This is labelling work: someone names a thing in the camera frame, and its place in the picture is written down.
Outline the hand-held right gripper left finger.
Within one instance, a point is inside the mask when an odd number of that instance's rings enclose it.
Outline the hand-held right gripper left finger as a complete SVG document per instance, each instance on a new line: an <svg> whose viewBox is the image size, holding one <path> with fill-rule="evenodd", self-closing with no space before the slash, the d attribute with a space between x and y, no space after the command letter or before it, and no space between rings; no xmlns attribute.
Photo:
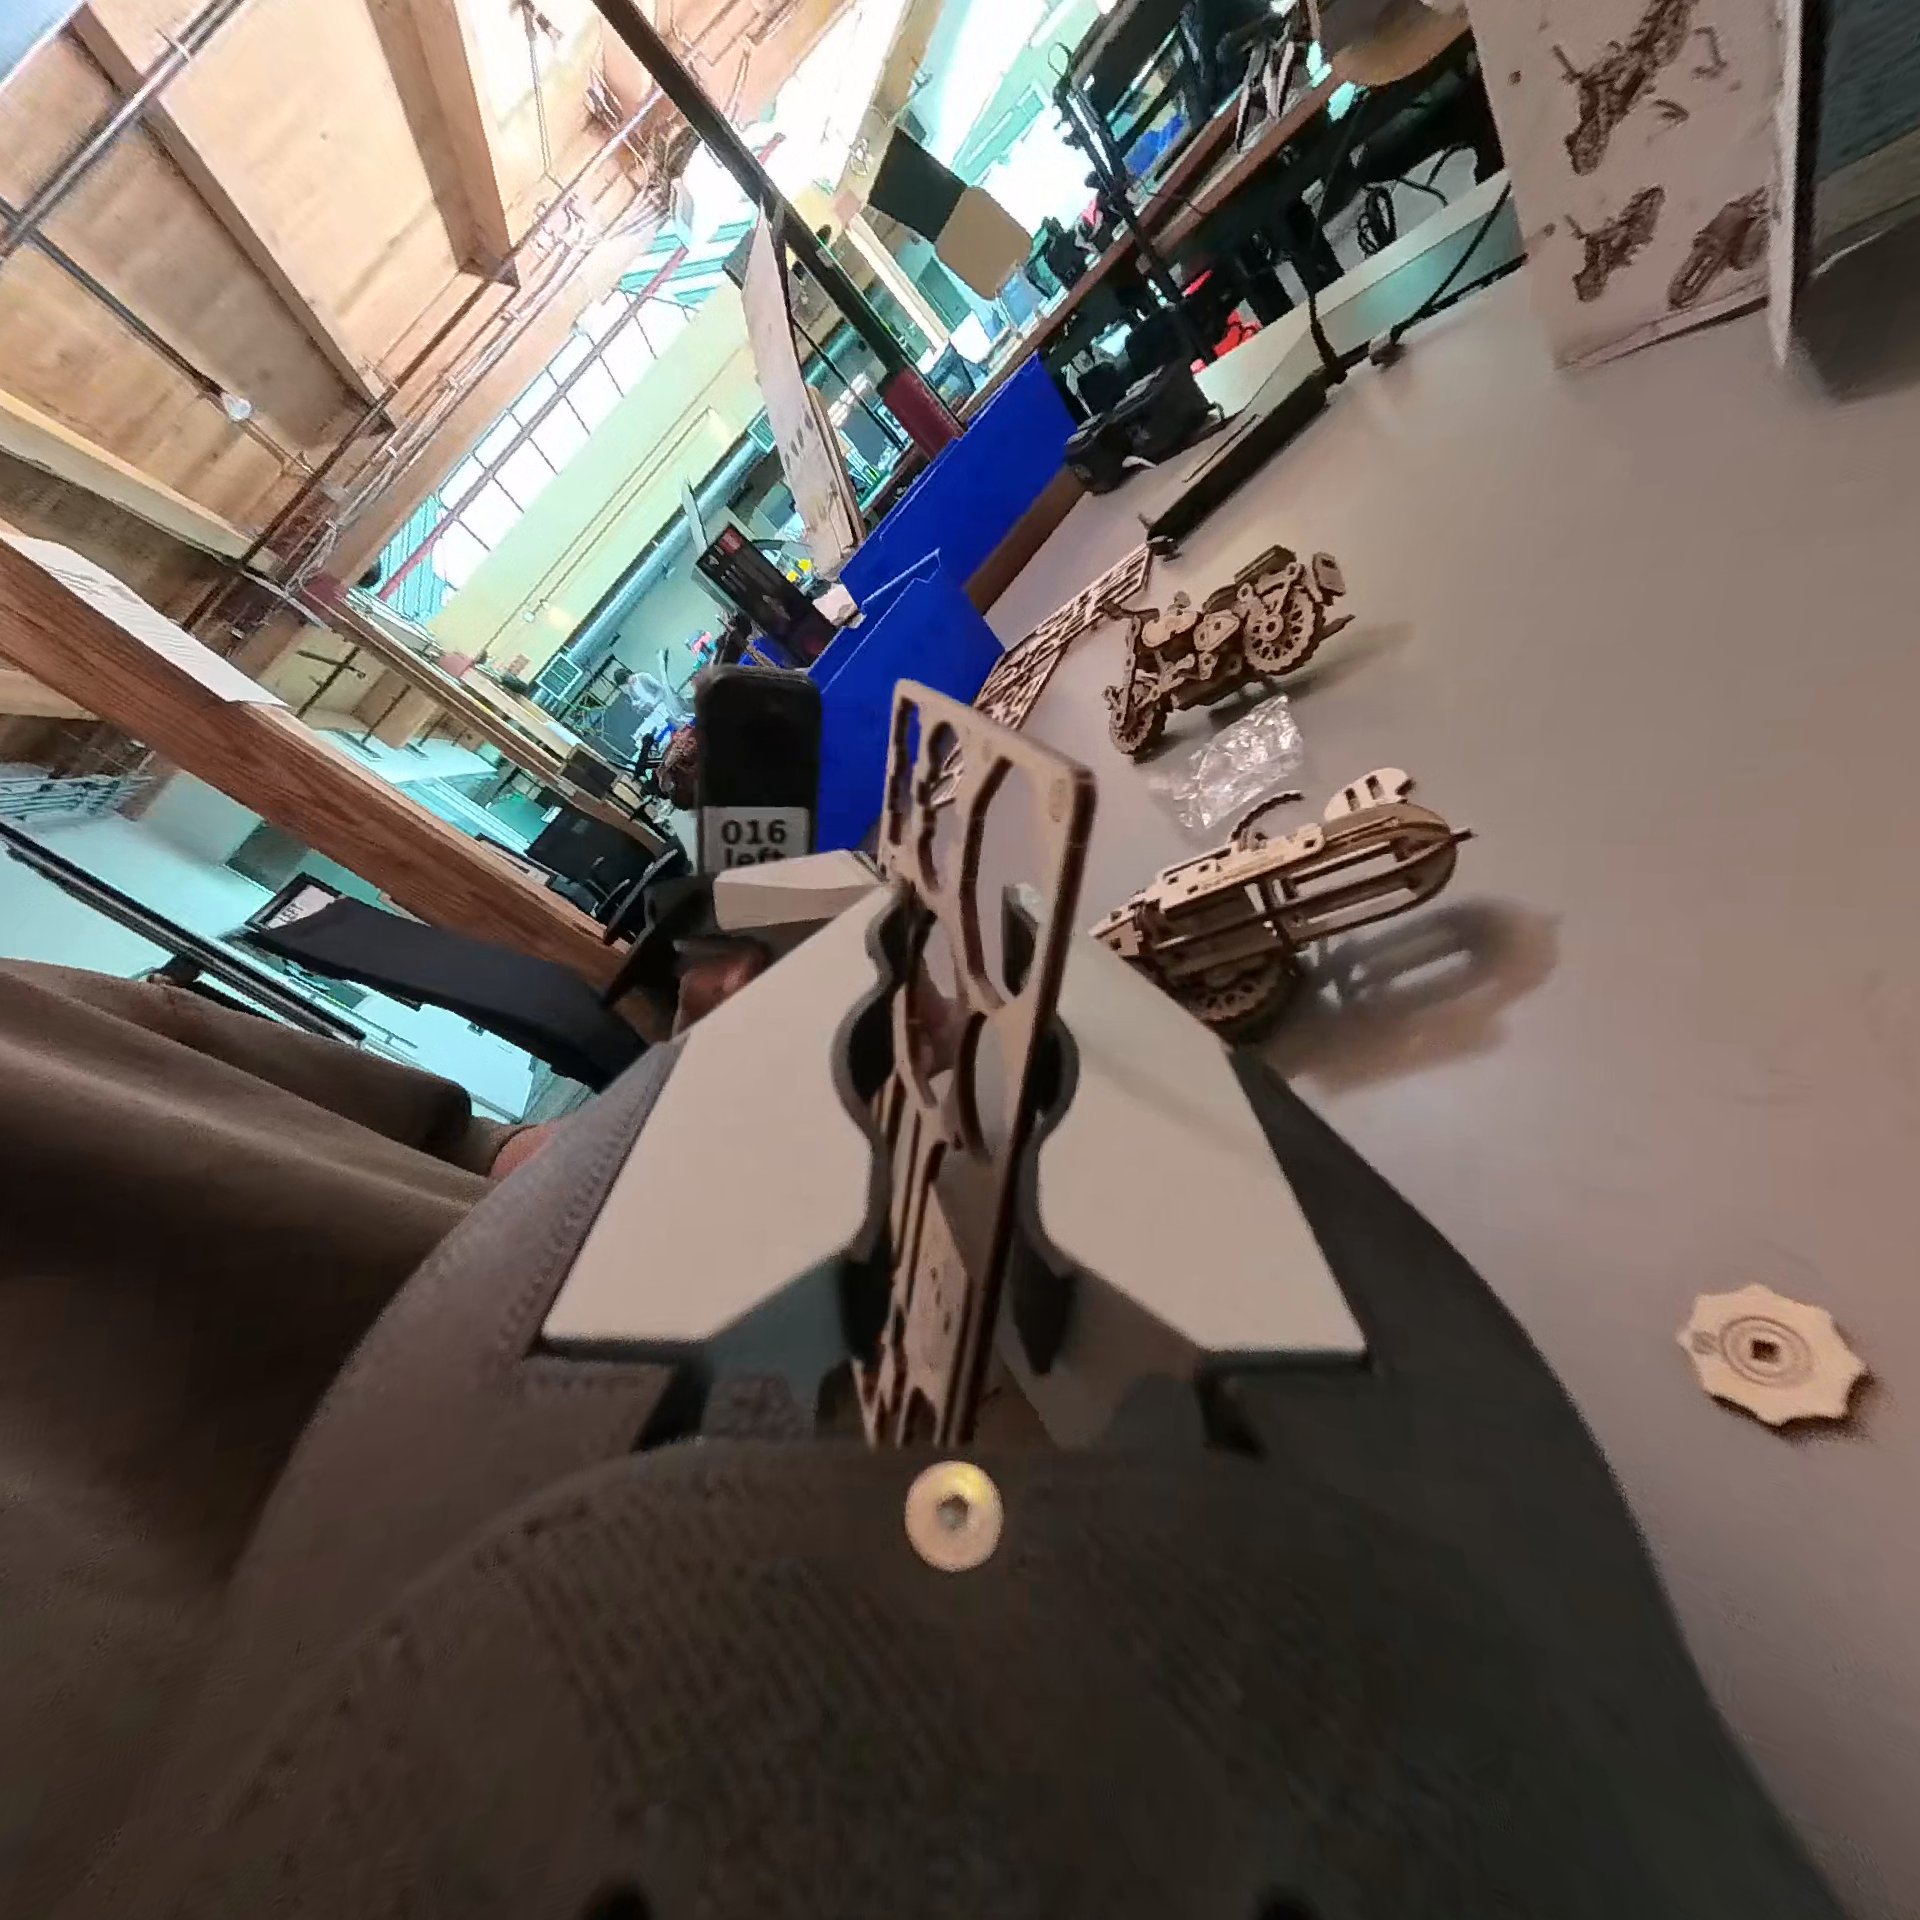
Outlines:
<svg viewBox="0 0 1920 1920"><path fill-rule="evenodd" d="M641 1361L685 1393L779 1385L835 1419L870 1302L883 1167L853 1032L886 1013L868 892L684 1036L541 1322L541 1356Z"/></svg>

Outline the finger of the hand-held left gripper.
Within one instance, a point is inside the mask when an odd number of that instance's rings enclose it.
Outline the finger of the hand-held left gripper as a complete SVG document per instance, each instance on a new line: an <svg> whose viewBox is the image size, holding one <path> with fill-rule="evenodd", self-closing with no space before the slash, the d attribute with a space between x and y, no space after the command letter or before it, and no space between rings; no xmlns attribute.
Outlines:
<svg viewBox="0 0 1920 1920"><path fill-rule="evenodd" d="M712 878L712 923L729 936L804 936L879 889L878 866L859 852L811 852Z"/></svg>

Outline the wooden parts sheet with slots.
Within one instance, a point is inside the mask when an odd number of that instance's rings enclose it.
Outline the wooden parts sheet with slots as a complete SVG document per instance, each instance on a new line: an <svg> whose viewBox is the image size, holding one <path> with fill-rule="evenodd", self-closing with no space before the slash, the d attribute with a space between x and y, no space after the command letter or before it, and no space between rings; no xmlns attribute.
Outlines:
<svg viewBox="0 0 1920 1920"><path fill-rule="evenodd" d="M986 711L900 680L878 818L879 1240L851 1385L883 1450L972 1442L1026 1258L1050 1032L1097 780Z"/></svg>

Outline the grey desk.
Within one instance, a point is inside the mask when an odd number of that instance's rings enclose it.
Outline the grey desk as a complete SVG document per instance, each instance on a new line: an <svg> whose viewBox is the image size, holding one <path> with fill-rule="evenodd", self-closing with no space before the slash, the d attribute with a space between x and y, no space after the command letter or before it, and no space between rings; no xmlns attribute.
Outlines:
<svg viewBox="0 0 1920 1920"><path fill-rule="evenodd" d="M1917 379L1826 396L1762 317L1560 369L1524 271L1359 367L1157 570L1326 547L1303 784L1474 832L1326 959L1274 1069L1541 1348L1692 1656L1836 1893L1917 1913ZM1826 1307L1849 1425L1674 1344Z"/></svg>

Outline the person's left hand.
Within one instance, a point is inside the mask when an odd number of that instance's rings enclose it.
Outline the person's left hand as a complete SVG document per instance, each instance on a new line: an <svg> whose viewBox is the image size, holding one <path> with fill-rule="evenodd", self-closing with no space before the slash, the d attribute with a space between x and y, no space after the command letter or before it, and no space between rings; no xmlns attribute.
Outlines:
<svg viewBox="0 0 1920 1920"><path fill-rule="evenodd" d="M671 1036L688 1033L775 963L757 941L695 941L680 949Z"/></svg>

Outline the black printed box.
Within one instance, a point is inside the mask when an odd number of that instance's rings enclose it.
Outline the black printed box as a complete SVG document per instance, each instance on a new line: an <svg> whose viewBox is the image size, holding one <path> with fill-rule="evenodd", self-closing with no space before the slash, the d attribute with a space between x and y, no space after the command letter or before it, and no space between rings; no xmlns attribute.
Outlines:
<svg viewBox="0 0 1920 1920"><path fill-rule="evenodd" d="M772 641L782 654L809 666L829 650L835 637L829 614L741 527L724 525L691 566L708 594L744 614L748 631Z"/></svg>

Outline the blue storage bin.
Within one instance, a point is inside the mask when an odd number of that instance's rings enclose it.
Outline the blue storage bin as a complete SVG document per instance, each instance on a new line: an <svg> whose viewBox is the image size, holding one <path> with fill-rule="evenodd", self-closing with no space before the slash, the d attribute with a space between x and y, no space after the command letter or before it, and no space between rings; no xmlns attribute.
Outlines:
<svg viewBox="0 0 1920 1920"><path fill-rule="evenodd" d="M859 620L809 666L823 704L815 852L853 852L878 822L898 684L919 680L967 704L999 651L939 552L859 600Z"/></svg>
<svg viewBox="0 0 1920 1920"><path fill-rule="evenodd" d="M878 522L839 570L866 606L879 586L939 559L956 586L992 562L1016 522L1063 476L1073 415L1039 359L1026 359L986 408Z"/></svg>

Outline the wooden sidecar model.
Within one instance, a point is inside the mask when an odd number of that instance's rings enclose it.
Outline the wooden sidecar model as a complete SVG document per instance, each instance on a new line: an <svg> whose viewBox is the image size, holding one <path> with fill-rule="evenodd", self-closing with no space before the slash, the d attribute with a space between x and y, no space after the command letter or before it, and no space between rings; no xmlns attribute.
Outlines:
<svg viewBox="0 0 1920 1920"><path fill-rule="evenodd" d="M1271 828L1296 801L1251 805L1218 845L1165 866L1091 929L1218 1040L1266 1032L1313 949L1433 899L1472 839L1413 801L1403 770L1372 770L1318 818Z"/></svg>

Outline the crumpled clear plastic bag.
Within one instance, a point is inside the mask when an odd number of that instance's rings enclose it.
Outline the crumpled clear plastic bag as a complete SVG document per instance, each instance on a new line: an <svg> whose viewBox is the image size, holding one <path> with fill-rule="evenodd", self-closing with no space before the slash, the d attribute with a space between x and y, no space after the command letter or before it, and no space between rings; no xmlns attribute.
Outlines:
<svg viewBox="0 0 1920 1920"><path fill-rule="evenodd" d="M1275 804L1302 764L1303 741L1292 701L1275 691L1201 745L1148 772L1145 790L1190 838L1218 838L1248 812Z"/></svg>

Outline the wooden beam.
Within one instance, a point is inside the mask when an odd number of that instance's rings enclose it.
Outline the wooden beam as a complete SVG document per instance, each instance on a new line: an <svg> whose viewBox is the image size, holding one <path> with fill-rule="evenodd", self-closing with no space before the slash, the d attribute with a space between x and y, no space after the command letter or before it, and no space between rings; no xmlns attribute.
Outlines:
<svg viewBox="0 0 1920 1920"><path fill-rule="evenodd" d="M2 654L415 919L557 963L591 988L611 985L621 955L583 912L285 708L215 697L10 542L2 542Z"/></svg>

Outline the wooden motorcycle model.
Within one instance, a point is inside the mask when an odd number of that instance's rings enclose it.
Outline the wooden motorcycle model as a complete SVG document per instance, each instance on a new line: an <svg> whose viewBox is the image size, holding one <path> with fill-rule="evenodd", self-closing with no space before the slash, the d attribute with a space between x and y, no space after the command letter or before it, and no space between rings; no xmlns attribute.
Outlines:
<svg viewBox="0 0 1920 1920"><path fill-rule="evenodd" d="M1172 711L1214 706L1302 670L1352 619L1339 613L1348 576L1329 550L1298 555L1274 543L1194 600L1127 610L1123 677L1104 686L1110 744L1148 755Z"/></svg>

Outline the black equipment box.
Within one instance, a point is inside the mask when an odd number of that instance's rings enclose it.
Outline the black equipment box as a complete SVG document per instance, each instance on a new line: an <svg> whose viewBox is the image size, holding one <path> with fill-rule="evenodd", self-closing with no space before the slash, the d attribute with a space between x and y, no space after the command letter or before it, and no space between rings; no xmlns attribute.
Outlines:
<svg viewBox="0 0 1920 1920"><path fill-rule="evenodd" d="M1222 425L1188 364L1138 375L1064 443L1064 472L1093 496L1115 493L1134 472L1158 466Z"/></svg>

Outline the white paper notice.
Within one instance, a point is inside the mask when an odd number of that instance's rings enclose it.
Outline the white paper notice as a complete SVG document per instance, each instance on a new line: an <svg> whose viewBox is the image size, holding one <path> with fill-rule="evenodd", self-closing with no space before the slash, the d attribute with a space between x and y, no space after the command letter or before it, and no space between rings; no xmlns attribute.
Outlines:
<svg viewBox="0 0 1920 1920"><path fill-rule="evenodd" d="M76 550L20 532L6 532L2 542L154 658L175 666L188 680L198 684L218 704L285 708L279 694L237 670L228 658L208 650L198 637L188 636L175 620L164 619L127 584Z"/></svg>

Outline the white table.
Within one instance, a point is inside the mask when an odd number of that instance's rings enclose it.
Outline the white table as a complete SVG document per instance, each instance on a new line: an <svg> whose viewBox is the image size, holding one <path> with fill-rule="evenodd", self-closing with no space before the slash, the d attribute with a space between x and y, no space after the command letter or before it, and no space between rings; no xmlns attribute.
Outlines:
<svg viewBox="0 0 1920 1920"><path fill-rule="evenodd" d="M1436 314L1521 258L1510 176L1499 170L1450 204L1430 208L1386 248L1345 271L1313 302L1265 325L1195 382L1222 418L1234 418L1271 379L1285 391L1308 369L1326 369L1322 347L1352 367L1416 310Z"/></svg>

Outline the white printed model box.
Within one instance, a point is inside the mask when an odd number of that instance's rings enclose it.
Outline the white printed model box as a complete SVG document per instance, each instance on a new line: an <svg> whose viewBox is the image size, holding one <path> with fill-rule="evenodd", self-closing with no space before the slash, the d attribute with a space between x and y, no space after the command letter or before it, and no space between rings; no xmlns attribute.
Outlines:
<svg viewBox="0 0 1920 1920"><path fill-rule="evenodd" d="M1467 3L1563 369L1756 308L1835 396L1917 375L1915 3Z"/></svg>

